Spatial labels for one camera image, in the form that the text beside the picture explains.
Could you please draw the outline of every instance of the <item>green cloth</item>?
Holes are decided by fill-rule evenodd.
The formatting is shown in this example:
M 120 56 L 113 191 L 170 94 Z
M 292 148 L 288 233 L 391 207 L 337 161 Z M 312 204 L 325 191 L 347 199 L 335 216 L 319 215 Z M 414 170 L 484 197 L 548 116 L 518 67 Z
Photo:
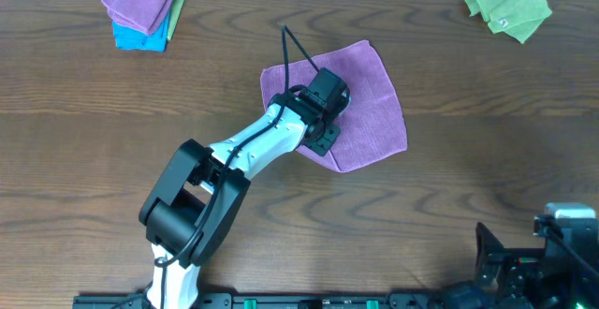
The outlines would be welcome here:
M 172 4 L 170 5 L 170 21 L 168 22 L 167 33 L 168 41 L 170 41 L 172 39 L 172 35 L 175 34 L 175 27 L 177 27 L 177 22 L 179 21 L 179 15 L 181 14 L 183 2 L 185 2 L 185 0 L 172 0 Z
M 464 0 L 470 16 L 480 13 L 493 34 L 504 32 L 524 43 L 551 15 L 547 0 Z

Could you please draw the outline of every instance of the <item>blue towel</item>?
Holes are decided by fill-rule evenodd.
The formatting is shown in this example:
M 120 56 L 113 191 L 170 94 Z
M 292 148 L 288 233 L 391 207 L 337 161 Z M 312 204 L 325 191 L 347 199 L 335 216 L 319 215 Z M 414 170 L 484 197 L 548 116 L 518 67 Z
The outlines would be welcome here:
M 163 52 L 167 47 L 168 20 L 170 11 L 160 23 L 156 32 L 149 37 L 145 34 L 120 24 L 112 23 L 112 33 L 116 41 L 116 48 L 123 51 L 155 51 Z

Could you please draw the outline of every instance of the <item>wire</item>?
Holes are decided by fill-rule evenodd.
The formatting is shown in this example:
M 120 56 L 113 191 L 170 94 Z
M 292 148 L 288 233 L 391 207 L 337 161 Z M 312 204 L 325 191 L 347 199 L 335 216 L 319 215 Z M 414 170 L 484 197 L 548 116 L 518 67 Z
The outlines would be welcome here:
M 599 280 L 599 272 L 595 270 L 587 261 L 585 261 L 585 259 L 582 258 L 577 252 L 575 252 L 575 250 L 572 249 L 572 247 L 570 247 L 569 244 L 565 243 L 554 230 L 547 230 L 547 234 L 553 242 L 555 242 L 557 245 L 563 248 L 563 250 L 565 250 L 566 253 L 571 255 L 572 258 L 574 258 L 574 260 L 578 262 L 578 264 L 580 264 L 581 267 L 583 267 L 585 270 L 587 270 L 587 272 L 589 272 L 592 276 L 596 277 Z
M 285 59 L 285 90 L 284 90 L 284 93 L 287 93 L 290 91 L 290 89 L 289 89 L 289 58 L 287 55 L 287 41 L 285 38 L 285 33 L 289 34 L 291 39 L 293 39 L 293 42 L 295 42 L 295 44 L 298 46 L 301 53 L 310 62 L 310 64 L 314 67 L 314 69 L 316 71 L 319 71 L 320 69 L 314 63 L 314 61 L 312 61 L 312 58 L 310 58 L 310 55 L 308 55 L 306 50 L 304 50 L 303 47 L 301 47 L 300 42 L 296 39 L 296 37 L 294 37 L 293 33 L 291 33 L 289 28 L 287 28 L 287 26 L 285 26 L 283 24 L 281 26 L 281 41 L 283 43 L 283 57 Z M 294 87 L 292 88 L 292 90 L 293 90 L 292 92 L 301 90 L 303 87 L 304 86 L 294 85 Z M 201 236 L 203 234 L 202 230 L 204 229 L 204 225 L 206 225 L 206 222 L 208 221 L 208 217 L 210 216 L 210 213 L 212 212 L 212 209 L 214 208 L 214 204 L 216 203 L 216 199 L 218 198 L 219 193 L 222 190 L 223 185 L 225 184 L 226 172 L 228 171 L 228 169 L 231 165 L 231 162 L 237 156 L 237 154 L 241 151 L 243 146 L 247 145 L 250 141 L 255 140 L 256 138 L 260 137 L 262 134 L 264 134 L 265 132 L 270 130 L 273 126 L 277 125 L 279 123 L 279 121 L 281 120 L 281 117 L 283 116 L 284 110 L 285 110 L 285 104 L 283 104 L 281 106 L 276 117 L 268 125 L 266 125 L 262 129 L 257 131 L 255 134 L 248 137 L 247 139 L 245 139 L 244 141 L 242 141 L 241 143 L 239 143 L 237 146 L 235 146 L 233 148 L 233 150 L 229 154 L 228 158 L 226 159 L 226 162 L 225 162 L 223 168 L 221 169 L 221 174 L 218 177 L 218 182 L 216 183 L 216 187 L 214 188 L 214 190 L 212 192 L 212 198 L 210 198 L 208 205 L 206 205 L 206 209 L 204 210 L 202 217 L 199 219 L 199 223 L 197 223 L 196 229 L 190 236 L 187 243 L 185 243 L 183 248 L 179 251 L 179 253 L 175 254 L 172 258 L 170 258 L 168 260 L 165 260 L 163 257 L 159 257 L 154 260 L 154 262 L 153 262 L 154 266 L 164 269 L 163 274 L 162 274 L 163 278 L 162 278 L 162 282 L 161 282 L 161 293 L 162 293 L 162 301 L 160 302 L 161 309 L 163 309 L 164 299 L 166 298 L 166 286 L 165 286 L 166 274 L 167 274 L 166 268 L 168 266 L 170 266 L 171 264 L 175 263 L 176 261 L 178 261 L 181 257 L 186 257 L 190 253 L 190 251 L 192 249 L 194 249 L 196 247 L 196 245 L 199 243 L 199 240 L 201 239 Z
M 114 305 L 111 306 L 110 309 L 121 309 L 125 304 L 128 304 L 132 301 L 136 301 L 138 299 L 141 299 L 145 296 L 145 294 L 138 294 L 138 295 L 134 295 L 131 297 L 126 298 L 125 300 L 122 300 Z

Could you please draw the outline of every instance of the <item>wooden table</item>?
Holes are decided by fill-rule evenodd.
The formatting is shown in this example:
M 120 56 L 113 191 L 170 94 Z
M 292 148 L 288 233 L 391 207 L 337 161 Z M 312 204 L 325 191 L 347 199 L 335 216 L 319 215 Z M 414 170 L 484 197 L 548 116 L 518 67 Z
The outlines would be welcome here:
M 409 149 L 347 174 L 277 159 L 202 283 L 441 287 L 472 277 L 477 221 L 507 245 L 540 245 L 547 202 L 599 207 L 599 0 L 548 1 L 553 15 L 520 45 L 463 0 L 186 0 L 155 53 L 118 51 L 100 0 L 0 0 L 0 307 L 65 308 L 150 281 L 141 204 L 182 142 L 261 115 L 282 22 L 312 55 L 369 39 Z

